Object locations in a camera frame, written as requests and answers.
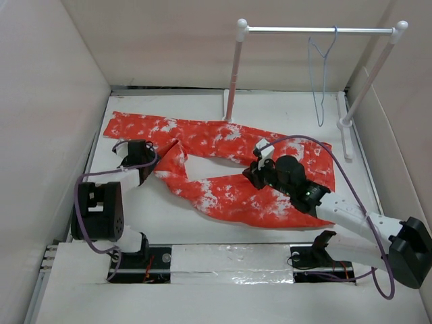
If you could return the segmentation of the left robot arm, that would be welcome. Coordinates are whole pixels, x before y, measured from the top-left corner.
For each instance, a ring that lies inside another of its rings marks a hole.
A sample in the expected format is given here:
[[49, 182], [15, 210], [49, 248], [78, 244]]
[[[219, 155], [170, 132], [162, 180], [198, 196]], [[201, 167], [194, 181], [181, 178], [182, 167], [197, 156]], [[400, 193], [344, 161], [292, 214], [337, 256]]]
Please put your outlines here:
[[74, 185], [70, 231], [73, 239], [85, 241], [94, 252], [118, 259], [120, 247], [98, 248], [95, 242], [117, 242], [121, 238], [124, 231], [123, 194], [144, 183], [160, 156], [148, 140], [120, 140], [112, 152], [121, 159], [118, 167], [78, 176]]

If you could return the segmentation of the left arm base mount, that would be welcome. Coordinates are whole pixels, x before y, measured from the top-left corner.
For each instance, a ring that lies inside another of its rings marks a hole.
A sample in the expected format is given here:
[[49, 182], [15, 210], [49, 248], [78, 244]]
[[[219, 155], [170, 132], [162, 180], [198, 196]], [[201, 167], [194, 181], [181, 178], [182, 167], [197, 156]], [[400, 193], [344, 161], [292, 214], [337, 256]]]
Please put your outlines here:
[[121, 262], [111, 261], [108, 270], [112, 284], [169, 284], [172, 245], [150, 245], [144, 252], [123, 253]]

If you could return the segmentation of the red white patterned trousers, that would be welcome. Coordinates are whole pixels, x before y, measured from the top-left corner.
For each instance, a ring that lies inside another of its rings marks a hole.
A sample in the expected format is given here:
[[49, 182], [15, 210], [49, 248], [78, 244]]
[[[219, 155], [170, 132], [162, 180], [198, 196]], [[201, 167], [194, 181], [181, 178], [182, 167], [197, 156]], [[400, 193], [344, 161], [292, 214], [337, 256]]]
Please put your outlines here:
[[[333, 159], [318, 144], [283, 134], [224, 121], [195, 121], [154, 115], [114, 112], [103, 135], [118, 140], [148, 140], [161, 161], [155, 175], [169, 191], [196, 210], [219, 221], [268, 229], [324, 227], [329, 221], [297, 211], [285, 194], [269, 187], [257, 190], [242, 172], [255, 161], [257, 142], [278, 141], [273, 158], [295, 157], [308, 179], [335, 190]], [[232, 162], [233, 173], [199, 180], [192, 178], [189, 157]]]

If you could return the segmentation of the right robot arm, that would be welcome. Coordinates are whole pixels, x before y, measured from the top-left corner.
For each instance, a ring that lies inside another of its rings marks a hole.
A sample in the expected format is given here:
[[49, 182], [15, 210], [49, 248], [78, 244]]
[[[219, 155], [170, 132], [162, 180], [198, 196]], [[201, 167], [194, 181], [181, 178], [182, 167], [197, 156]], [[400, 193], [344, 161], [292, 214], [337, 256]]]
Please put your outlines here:
[[360, 238], [346, 238], [334, 231], [320, 234], [314, 241], [312, 257], [318, 265], [347, 260], [390, 270], [402, 285], [419, 289], [431, 270], [431, 235], [417, 218], [406, 221], [374, 212], [338, 196], [328, 187], [307, 178], [304, 167], [292, 156], [276, 161], [254, 161], [243, 175], [258, 190], [269, 186], [289, 196], [301, 213], [330, 221]]

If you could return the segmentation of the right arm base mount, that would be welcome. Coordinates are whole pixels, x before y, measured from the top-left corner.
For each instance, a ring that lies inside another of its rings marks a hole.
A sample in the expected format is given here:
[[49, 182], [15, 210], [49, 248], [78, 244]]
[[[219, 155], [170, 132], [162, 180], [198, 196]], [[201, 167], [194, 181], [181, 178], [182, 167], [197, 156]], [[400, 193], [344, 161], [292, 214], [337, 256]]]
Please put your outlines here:
[[349, 261], [335, 261], [327, 253], [334, 231], [325, 230], [311, 243], [293, 244], [286, 263], [293, 268], [295, 284], [325, 282], [356, 284], [354, 269]]

